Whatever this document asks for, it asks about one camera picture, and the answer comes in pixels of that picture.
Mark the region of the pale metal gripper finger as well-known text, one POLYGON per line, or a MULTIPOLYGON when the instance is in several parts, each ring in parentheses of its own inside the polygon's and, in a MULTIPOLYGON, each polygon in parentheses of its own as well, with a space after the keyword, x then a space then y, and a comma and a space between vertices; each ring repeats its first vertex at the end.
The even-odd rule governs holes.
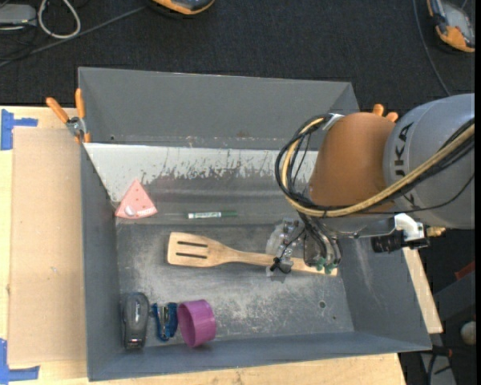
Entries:
POLYGON ((283 282, 292 272, 294 262, 286 249, 279 249, 273 257, 273 262, 266 268, 266 276, 272 281, 283 282))
POLYGON ((267 254, 281 254, 284 249, 296 249, 300 244, 301 222, 285 218, 274 226, 266 243, 267 254))

